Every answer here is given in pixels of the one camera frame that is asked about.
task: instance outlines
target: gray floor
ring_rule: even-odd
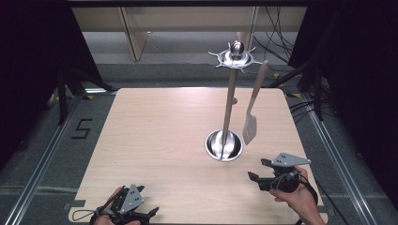
[[[267,43],[264,34],[255,35]],[[141,60],[133,62],[124,34],[85,33],[84,36],[103,80],[115,87],[226,86],[229,70],[214,68],[218,64],[217,60],[207,52],[219,53],[226,50],[227,42],[237,38],[235,33],[151,33]],[[291,43],[294,43],[295,36],[294,33],[285,34]],[[266,57],[273,68],[268,72],[265,84],[273,82],[277,75],[283,76],[285,70],[292,69],[280,59],[271,57],[269,53],[264,54],[257,44],[254,43],[253,46],[257,48],[253,52],[254,58],[262,61]],[[279,47],[273,45],[270,48],[286,57]],[[245,73],[239,72],[237,86],[253,87],[257,69],[258,66],[253,65],[245,69]],[[286,94],[296,94],[299,78],[297,76],[279,88]],[[95,87],[91,83],[84,85]],[[82,99],[78,102],[62,140],[51,157],[48,169],[40,178],[21,224],[71,223],[68,221],[69,205],[83,179],[114,98],[113,95],[95,95],[93,99]],[[287,97],[286,100],[290,106],[303,101],[301,97]],[[397,210],[391,205],[367,165],[356,156],[355,144],[340,119],[328,107],[328,104],[323,104],[324,125],[375,220],[378,224],[397,224]],[[311,167],[315,179],[330,195],[349,224],[362,224],[363,220],[355,203],[344,188],[307,110],[302,108],[293,112],[292,116],[307,157],[313,162]],[[58,112],[56,102],[48,111],[43,112],[26,140],[28,148],[16,152],[6,168],[0,172],[0,222],[6,221],[9,210],[18,200],[51,141],[57,129]],[[73,139],[83,135],[80,130],[76,130],[82,119],[92,119],[91,122],[82,123],[83,128],[90,128],[87,138]],[[325,193],[321,192],[321,196],[329,212],[329,224],[344,224]]]

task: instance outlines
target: wooden table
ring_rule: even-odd
[[[230,130],[239,136],[251,94],[251,88],[235,92]],[[261,89],[252,111],[256,137],[240,157],[220,162],[207,154],[205,140],[222,128],[226,96],[226,88],[119,90],[75,198],[85,205],[72,207],[69,219],[103,205],[117,187],[135,184],[145,186],[137,212],[160,207],[151,223],[294,224],[294,211],[248,177],[248,171],[273,176],[261,158],[281,152],[306,158],[283,92]],[[303,167],[314,184],[310,167]]]

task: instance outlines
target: human hand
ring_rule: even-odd
[[[117,190],[115,190],[115,192],[111,195],[111,197],[109,197],[109,199],[114,197],[114,195],[117,192],[119,192],[121,189],[122,189],[122,187],[118,187]],[[114,204],[114,201],[111,201],[106,207],[111,208],[112,204]],[[109,218],[108,215],[100,215],[97,218],[97,220],[94,222],[94,225],[114,225],[114,223],[111,221],[111,219]],[[129,222],[126,225],[141,225],[141,222],[136,220],[136,221]]]
[[[298,171],[305,179],[308,179],[307,171],[296,166]],[[320,217],[318,207],[311,192],[302,184],[292,192],[287,193],[278,189],[271,189],[269,193],[275,196],[275,202],[286,202],[307,225],[324,225],[325,221]]]

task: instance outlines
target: metal base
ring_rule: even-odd
[[[222,150],[222,129],[211,132],[205,141],[207,154],[218,161],[232,161],[240,156],[243,144],[240,137],[228,131],[225,146]]]

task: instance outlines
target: spatula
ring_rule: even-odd
[[[257,77],[255,78],[254,89],[252,92],[252,97],[250,99],[248,111],[246,111],[246,121],[243,126],[243,141],[248,145],[257,133],[257,119],[252,115],[252,108],[257,98],[258,92],[260,92],[261,84],[266,78],[268,70],[268,60],[264,61],[261,67],[258,69]]]

